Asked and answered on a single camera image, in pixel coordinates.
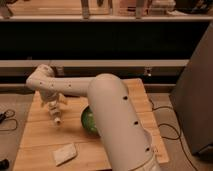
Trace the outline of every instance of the wooden table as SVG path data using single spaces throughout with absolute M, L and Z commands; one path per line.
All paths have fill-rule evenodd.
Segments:
M 129 88 L 130 98 L 142 125 L 153 138 L 152 147 L 159 163 L 169 161 L 160 136 L 150 102 L 140 79 L 124 80 Z M 51 120 L 47 107 L 41 108 L 36 92 L 18 151 L 15 171 L 68 171 L 110 169 L 105 150 L 96 136 L 89 135 L 82 128 L 80 117 L 88 105 L 83 97 L 68 99 L 68 105 L 61 105 L 62 123 L 57 126 Z M 55 166 L 53 151 L 69 143 L 75 143 L 78 156 L 72 161 Z

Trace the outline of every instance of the cable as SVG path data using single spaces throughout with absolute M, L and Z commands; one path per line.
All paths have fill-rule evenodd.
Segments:
M 174 111 L 174 109 L 173 109 L 171 106 L 160 106 L 160 107 L 155 108 L 154 102 L 153 102 L 151 99 L 149 99 L 149 101 L 150 101 L 150 103 L 152 104 L 152 110 L 153 110 L 153 111 L 157 111 L 157 110 L 159 110 L 159 109 L 170 109 L 170 110 L 173 110 L 173 111 Z M 183 151 L 183 153 L 184 153 L 184 155 L 185 155 L 187 161 L 189 162 L 189 164 L 191 165 L 191 167 L 192 167 L 195 171 L 198 171 L 197 167 L 196 167 L 196 166 L 192 163 L 192 161 L 189 159 L 189 157 L 188 157 L 188 155 L 187 155 L 187 153 L 186 153 L 186 150 L 185 150 L 185 148 L 184 148 L 184 145 L 183 145 L 183 142 L 182 142 L 182 139 L 181 139 L 181 137 L 182 137 L 182 129 L 181 129 L 181 127 L 180 127 L 180 124 L 179 124 L 179 132 L 178 132 L 178 130 L 177 130 L 173 125 L 171 125 L 171 124 L 168 124 L 168 123 L 161 123 L 161 124 L 158 125 L 159 128 L 162 127 L 162 126 L 167 126 L 167 127 L 171 128 L 171 129 L 173 129 L 173 130 L 175 131 L 175 133 L 177 134 L 177 137 L 175 137 L 175 138 L 173 138 L 173 137 L 166 137 L 166 136 L 162 136 L 162 138 L 167 139 L 167 140 L 172 140 L 172 141 L 179 140 L 179 141 L 180 141 L 180 145 L 181 145 L 181 149 L 182 149 L 182 151 Z
M 4 113 L 0 114 L 0 124 L 3 122 L 8 122 L 8 121 L 13 121 L 15 122 L 15 127 L 14 128 L 10 128 L 10 129 L 0 129 L 0 132 L 3 131 L 15 131 L 18 128 L 18 121 L 14 118 L 12 118 L 13 116 L 15 116 L 15 111 L 12 109 L 8 109 L 6 110 Z
M 0 170 L 6 170 L 10 166 L 10 162 L 7 159 L 0 161 Z
M 168 126 L 168 127 L 172 128 L 177 134 L 177 137 L 175 137 L 175 138 L 165 137 L 165 136 L 162 136 L 162 138 L 165 138 L 167 140 L 179 140 L 181 138 L 181 136 L 182 136 L 182 131 L 181 130 L 178 132 L 177 129 L 174 126 L 172 126 L 170 124 L 167 124 L 167 123 L 161 123 L 161 124 L 158 125 L 159 128 L 161 126 Z

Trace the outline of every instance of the green object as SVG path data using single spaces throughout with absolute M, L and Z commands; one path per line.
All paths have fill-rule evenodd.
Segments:
M 81 114 L 81 123 L 87 132 L 98 135 L 98 130 L 95 126 L 93 113 L 89 106 L 87 106 Z

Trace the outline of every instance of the white cylinder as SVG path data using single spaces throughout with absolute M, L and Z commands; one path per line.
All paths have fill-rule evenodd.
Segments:
M 88 88 L 88 101 L 113 170 L 134 170 L 153 157 L 126 86 L 118 77 L 95 77 Z

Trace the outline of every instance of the floor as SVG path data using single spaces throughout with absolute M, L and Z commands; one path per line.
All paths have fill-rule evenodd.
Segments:
M 169 100 L 169 94 L 167 93 L 150 93 L 149 98 L 154 102 L 155 107 L 159 106 L 171 106 Z M 14 109 L 16 111 L 15 118 L 18 120 L 18 129 L 13 132 L 2 132 L 0 131 L 0 160 L 4 158 L 9 159 L 10 168 L 12 170 L 13 164 L 16 158 L 17 149 L 21 140 L 21 136 L 24 130 L 25 121 L 30 108 L 30 104 L 33 98 L 33 94 L 21 95 L 21 94 L 0 94 L 0 112 L 4 112 L 6 109 Z M 159 109 L 154 112 L 158 124 L 168 123 L 176 128 L 178 124 L 176 121 L 175 114 L 170 109 Z M 5 127 L 13 127 L 14 123 L 5 122 L 0 125 L 0 129 Z M 175 137 L 175 132 L 168 127 L 160 128 L 161 135 L 167 137 Z M 189 159 L 195 165 L 199 171 L 213 171 L 213 160 L 204 162 L 200 159 L 191 156 L 187 148 L 184 137 L 182 137 L 183 145 L 186 150 Z M 161 168 L 164 171 L 193 171 L 195 169 L 187 161 L 183 150 L 180 145 L 180 141 L 171 141 L 164 139 L 170 162 L 166 164 L 161 164 Z

